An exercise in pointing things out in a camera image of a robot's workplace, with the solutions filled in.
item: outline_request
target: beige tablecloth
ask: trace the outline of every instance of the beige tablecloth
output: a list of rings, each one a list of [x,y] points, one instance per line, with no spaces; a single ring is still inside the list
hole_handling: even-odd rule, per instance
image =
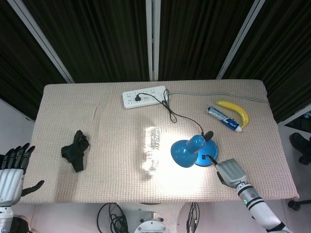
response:
[[[167,110],[160,104],[124,108],[122,92],[160,85],[171,92],[226,92],[267,100],[265,87],[257,80],[47,85],[35,122],[32,144],[36,149],[24,186],[32,186],[41,179],[45,183],[21,202],[238,199],[234,189],[220,183],[214,167],[182,168],[173,161],[172,143],[199,134],[197,125],[183,118],[177,118],[176,124],[171,123]],[[241,133],[230,130],[206,113],[207,107],[219,99],[235,102],[249,113],[249,125]],[[214,131],[219,161],[235,158],[263,198],[298,197],[269,104],[228,96],[171,95],[171,108],[200,122],[206,132]],[[235,113],[218,108],[240,121]],[[145,129],[150,126],[161,129],[161,160],[151,178],[141,169]],[[90,142],[84,156],[85,170],[79,173],[61,157],[61,148],[72,143],[77,130],[82,130]]]

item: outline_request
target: robotic hand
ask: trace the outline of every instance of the robotic hand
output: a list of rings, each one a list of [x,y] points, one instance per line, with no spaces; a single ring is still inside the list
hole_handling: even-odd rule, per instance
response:
[[[24,176],[29,163],[29,158],[35,147],[29,147],[29,143],[23,147],[10,149],[6,155],[0,155],[0,232],[9,233],[13,210],[11,206],[18,203],[20,197],[38,190],[44,183],[23,189]]]
[[[217,163],[211,156],[209,159],[217,169],[217,175],[222,184],[236,188],[241,200],[260,226],[267,232],[293,233],[272,212],[255,188],[247,183],[246,173],[235,159]]]

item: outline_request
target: blue desk lamp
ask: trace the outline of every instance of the blue desk lamp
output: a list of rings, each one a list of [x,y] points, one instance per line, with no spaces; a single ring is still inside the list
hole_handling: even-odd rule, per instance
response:
[[[180,140],[175,142],[171,147],[171,155],[174,161],[182,167],[191,167],[194,164],[199,166],[208,166],[209,161],[205,161],[203,157],[198,158],[201,149],[210,151],[214,159],[217,159],[217,147],[211,140],[213,131],[207,132],[204,136],[195,135],[190,140]]]

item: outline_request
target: black glove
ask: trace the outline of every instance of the black glove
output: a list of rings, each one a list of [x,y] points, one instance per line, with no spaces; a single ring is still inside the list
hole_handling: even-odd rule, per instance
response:
[[[83,152],[88,148],[89,143],[81,130],[74,136],[73,143],[61,149],[62,157],[70,162],[76,172],[83,171]]]

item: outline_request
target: cable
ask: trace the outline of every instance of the cable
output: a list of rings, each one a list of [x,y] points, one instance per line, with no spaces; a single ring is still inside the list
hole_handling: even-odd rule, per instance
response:
[[[187,219],[187,223],[186,223],[187,233],[190,233],[190,227],[191,227],[192,220],[194,218],[194,216],[193,216],[194,214],[195,214],[195,219],[194,219],[194,226],[193,226],[192,233],[195,233],[195,231],[199,225],[199,221],[200,221],[200,207],[199,207],[199,204],[197,202],[191,203],[191,207],[190,207],[190,210],[188,213],[188,219]]]
[[[202,129],[202,126],[196,122],[195,120],[189,118],[189,117],[186,117],[186,116],[182,116],[182,115],[179,115],[175,112],[172,111],[172,109],[170,108],[170,105],[169,105],[169,97],[170,97],[170,91],[168,89],[165,89],[164,92],[163,92],[163,99],[162,101],[159,101],[155,96],[153,95],[150,95],[150,94],[147,94],[147,93],[138,93],[135,97],[135,100],[136,101],[140,101],[141,98],[139,97],[139,95],[147,95],[147,96],[151,96],[153,97],[156,101],[158,101],[160,104],[162,104],[170,113],[170,119],[171,119],[171,122],[172,123],[176,123],[177,122],[177,118],[176,116],[179,116],[179,117],[183,117],[183,118],[186,118],[188,120],[192,120],[194,123],[196,123],[200,128],[201,128],[201,132],[202,132],[202,136],[204,136],[204,132],[203,132],[203,129]]]
[[[97,225],[98,231],[100,233],[103,233],[101,228],[99,227],[99,215],[100,215],[102,209],[107,205],[109,205],[108,212],[109,212],[110,231],[112,233],[128,233],[128,226],[127,226],[125,214],[124,214],[123,210],[121,209],[121,207],[116,203],[106,203],[105,205],[103,205],[99,209],[99,211],[97,213],[97,217],[96,217],[96,225]],[[118,215],[112,213],[116,207],[119,209],[121,216],[118,216]]]
[[[234,97],[234,98],[238,98],[238,99],[242,99],[242,100],[250,100],[250,101],[255,101],[255,102],[259,102],[259,103],[267,103],[269,104],[268,101],[264,101],[264,100],[258,100],[258,99],[252,99],[252,98],[247,98],[247,97],[242,97],[242,96],[235,96],[232,94],[228,94],[228,93],[211,93],[211,94],[204,94],[204,93],[188,93],[188,92],[172,92],[171,95],[190,95],[190,96],[230,96],[230,97]]]

